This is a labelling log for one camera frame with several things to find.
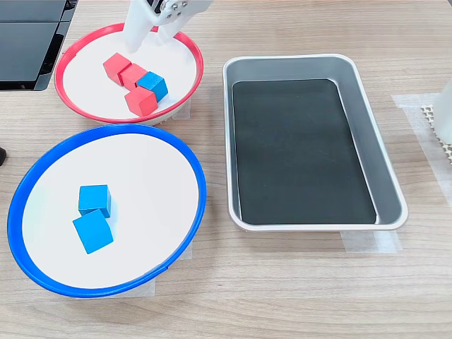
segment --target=table surface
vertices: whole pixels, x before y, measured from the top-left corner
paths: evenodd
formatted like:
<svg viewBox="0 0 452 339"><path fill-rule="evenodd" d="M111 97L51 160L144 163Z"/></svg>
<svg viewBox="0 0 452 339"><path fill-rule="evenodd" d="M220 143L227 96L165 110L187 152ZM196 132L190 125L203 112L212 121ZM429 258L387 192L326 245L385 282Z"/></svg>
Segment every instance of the table surface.
<svg viewBox="0 0 452 339"><path fill-rule="evenodd" d="M64 49L124 21L126 1L81 1ZM394 94L452 78L452 8L429 1L222 1L185 28L206 69L188 121L160 127L201 161L208 205L193 259L159 276L155 296L80 300L37 286L8 247L6 219L26 171L97 126L54 84L0 93L1 338L450 338L452 214ZM339 233L245 233L226 209L222 65L232 57L337 52L357 64L410 208L397 254L347 253Z"/></svg>

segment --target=metal tray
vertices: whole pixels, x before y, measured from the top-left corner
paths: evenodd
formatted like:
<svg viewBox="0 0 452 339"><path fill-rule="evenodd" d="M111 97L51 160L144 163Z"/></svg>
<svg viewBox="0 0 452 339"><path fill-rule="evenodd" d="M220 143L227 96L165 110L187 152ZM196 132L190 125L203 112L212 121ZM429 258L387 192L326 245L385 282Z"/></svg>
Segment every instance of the metal tray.
<svg viewBox="0 0 452 339"><path fill-rule="evenodd" d="M381 139L374 115L371 112L357 68L352 60L339 54L240 57L229 60L225 64L223 68L223 81L225 93L227 204L230 216L238 226L247 231L260 232L341 231L395 230L405 223L408 218L408 207ZM258 136L266 138L266 135L268 135L268 133L266 134L267 126L259 120L267 119L270 115L264 112L266 108L262 106L263 103L261 103L259 108L258 104L253 106L253 102L257 103L267 100L267 104L270 103L271 106L272 99L268 99L269 96L266 95L266 91L269 91L266 84L272 84L273 88L280 89L276 90L276 93L282 93L280 97L278 97L279 94L272 93L270 93L270 97L274 97L275 100L283 104L285 99L281 99L281 97L285 96L284 91L286 89L281 90L281 88L289 88L290 90L291 84L294 84L298 87L291 90L292 94L297 94L297 90L299 90L300 94L295 95L295 97L304 95L309 98L310 94L303 92L309 92L312 88L315 90L319 86L320 88L328 88L328 84L331 84L329 88L334 88L336 94L327 90L326 92L329 94L324 98L324 101L331 101L336 104L337 112L335 116L332 116L332 119L339 121L338 124L342 124L340 126L344 131L340 135L342 139L335 136L337 131L334 125L331 124L328 115L325 115L325 112L315 111L314 113L319 113L319 115L311 114L311 120L316 119L316 117L323 117L323 121L315 121L313 129L317 130L310 131L310 127L306 127L305 124L302 124L302 127L303 131L322 135L317 143L317 135L315 135L315 139L312 138L314 134L309 136L302 135L303 131L294 132L294 127L292 126L292 122L296 124L296 121L298 121L298 124L300 124L300 121L303 119L301 114L306 113L306 109L309 109L309 107L303 107L303 105L300 105L301 107L292 106L292 108L296 107L296 109L292 109L289 112L286 112L287 110L285 111L284 107L276 109L277 112L273 114L271 117L272 121L269 124L278 121L277 119L284 119L284 124L277 123L276 125L284 126L284 129L286 127L288 129L272 131L274 132L272 134L283 139L284 133L291 136L291 138L295 134L301 135L298 136L300 138L294 139L295 143L292 145L294 148L292 153L287 154L294 154L295 157L298 157L296 153L303 152L299 157L301 159L300 161L303 162L303 167L295 168L298 171L296 172L296 177L303 177L307 172L310 173L311 177L300 180L287 175L286 177L288 178L280 177L278 180L283 180L284 182L273 191L265 191L267 184L271 186L273 182L273 178L265 177L266 173L271 173L271 169L267 170L265 165L258 164L257 162L259 160L253 163L255 161L254 156L256 156L256 159L262 160L267 156L280 155L280 153L272 149L277 139L269 138L265 143L258 143ZM257 95L260 95L260 97L258 96L257 98L262 100L258 100L255 97L245 97L248 99L251 98L251 100L239 99L239 93L243 93L243 90L239 92L240 88L245 88L245 92L247 91L246 88L255 88L251 92L258 93ZM234 109L234 104L238 105L238 102L246 107L239 109L239 106L236 106ZM254 110L259 111L262 109L262 115L259 115L260 112L256 111L248 120L244 120L243 115L238 116L237 119L234 115L235 113L248 114L249 107L247 105L249 102L251 107L254 107ZM248 124L248 127L256 124L259 125L257 129L260 129L258 133L261 134L248 134L248 138L244 138L243 135L246 134L242 132L242 127L239 127L239 125L244 126L244 124ZM307 144L300 142L300 140L307 141ZM337 143L345 144L342 148L336 148L336 146L340 147L340 145L336 145ZM322 147L328 145L329 149L336 152L343 152L345 150L345 153L341 153L343 155L342 158L340 157L341 154L338 155L336 153L339 160L335 161L333 159L334 161L332 160L331 164L322 159L321 161L317 161L317 155L312 158L312 163L310 163L311 158L309 155L317 154L310 152L310 150L313 147L317 148L318 144L323 145ZM262 155L262 153L266 153L266 150L269 150L268 154ZM254 172L244 172L244 164L247 164L246 166L251 164L250 168L253 168ZM357 169L350 167L352 170L347 172L347 164L349 166L355 164ZM338 177L330 177L329 174L336 175L335 171L337 172L338 168L342 171L339 171ZM323 191L319 188L319 192L317 192L316 185L318 187L323 185ZM256 187L263 187L263 192L256 193ZM288 192L288 196L284 196L284 189ZM353 189L358 189L356 194L353 193ZM280 192L281 195L279 197L271 196L273 192ZM294 200L295 206L299 206L301 210L298 216L295 215L292 218L290 215L291 210L287 210L286 212L285 205L279 201L281 197L285 198L285 201L289 203ZM369 212L363 215L363 218L360 218L359 214L362 214L362 210L366 210L368 207L362 202L367 198L369 201L368 205L371 206L371 211L369 209ZM266 203L260 206L259 201L266 201ZM277 213L272 214L273 203L277 206L275 210L278 210L279 217ZM251 207L247 206L253 206L254 214L244 210L244 206L246 206L247 210L251 210ZM329 213L332 213L334 218L330 218Z"/></svg>

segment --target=cube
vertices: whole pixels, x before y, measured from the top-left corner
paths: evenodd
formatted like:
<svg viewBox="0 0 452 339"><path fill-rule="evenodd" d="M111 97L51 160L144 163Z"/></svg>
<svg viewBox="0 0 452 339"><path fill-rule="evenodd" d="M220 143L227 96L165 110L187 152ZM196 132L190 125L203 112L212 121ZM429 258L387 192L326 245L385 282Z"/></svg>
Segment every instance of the cube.
<svg viewBox="0 0 452 339"><path fill-rule="evenodd" d="M145 117L158 108L154 92L142 87L133 89L130 93L126 94L125 98L130 112L140 117Z"/></svg>
<svg viewBox="0 0 452 339"><path fill-rule="evenodd" d="M124 85L121 78L121 72L131 65L132 63L127 58L120 55L120 53L116 53L104 62L105 72L107 72L108 77L120 86Z"/></svg>
<svg viewBox="0 0 452 339"><path fill-rule="evenodd" d="M138 80L137 85L146 90L152 90L155 93L157 102L161 101L161 99L168 94L165 79L153 72L147 72L144 77Z"/></svg>
<svg viewBox="0 0 452 339"><path fill-rule="evenodd" d="M87 254L91 254L113 242L112 230L100 210L85 214L72 223L76 227Z"/></svg>
<svg viewBox="0 0 452 339"><path fill-rule="evenodd" d="M78 211L81 215L100 210L105 218L110 217L112 197L107 185L82 186L78 194Z"/></svg>
<svg viewBox="0 0 452 339"><path fill-rule="evenodd" d="M145 69L142 69L137 64L132 64L130 67L124 69L121 73L121 79L124 83L124 87L128 90L133 90L136 88L136 83L147 73Z"/></svg>

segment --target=black monitor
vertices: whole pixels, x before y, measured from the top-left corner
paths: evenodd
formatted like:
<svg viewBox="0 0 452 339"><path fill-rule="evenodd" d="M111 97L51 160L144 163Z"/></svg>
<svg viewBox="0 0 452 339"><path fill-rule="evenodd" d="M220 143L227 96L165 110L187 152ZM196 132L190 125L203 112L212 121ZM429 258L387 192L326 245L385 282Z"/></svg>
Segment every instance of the black monitor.
<svg viewBox="0 0 452 339"><path fill-rule="evenodd" d="M77 0L0 0L0 90L44 90Z"/></svg>

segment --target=silver tray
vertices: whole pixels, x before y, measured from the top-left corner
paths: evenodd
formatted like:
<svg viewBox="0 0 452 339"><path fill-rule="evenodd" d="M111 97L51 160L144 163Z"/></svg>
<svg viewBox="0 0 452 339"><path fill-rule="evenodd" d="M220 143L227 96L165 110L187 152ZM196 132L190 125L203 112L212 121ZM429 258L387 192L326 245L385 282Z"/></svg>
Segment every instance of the silver tray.
<svg viewBox="0 0 452 339"><path fill-rule="evenodd" d="M232 86L244 81L328 79L338 89L365 182L376 213L371 224L252 225L242 220L234 127ZM232 220L247 231L395 230L408 218L408 207L364 92L357 67L339 54L253 56L229 60L223 68L227 205Z"/></svg>

